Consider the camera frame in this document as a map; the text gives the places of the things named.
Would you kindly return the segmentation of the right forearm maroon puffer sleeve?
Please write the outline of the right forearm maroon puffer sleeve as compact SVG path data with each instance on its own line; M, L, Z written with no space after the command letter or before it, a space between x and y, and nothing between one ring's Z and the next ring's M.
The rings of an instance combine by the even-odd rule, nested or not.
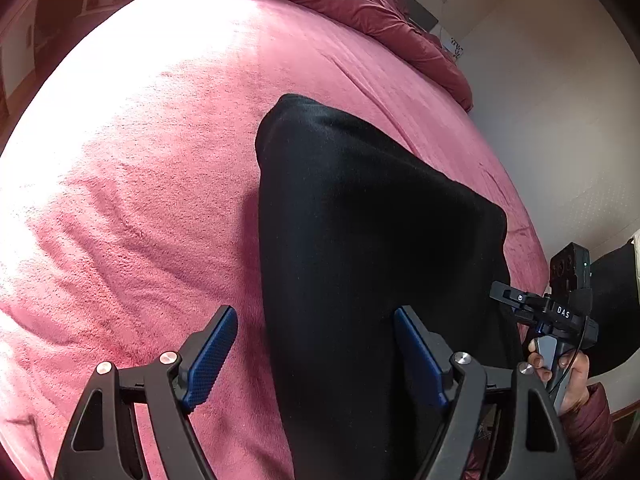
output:
M601 384L588 386L589 399L560 417L577 479L605 479L620 461L608 398Z

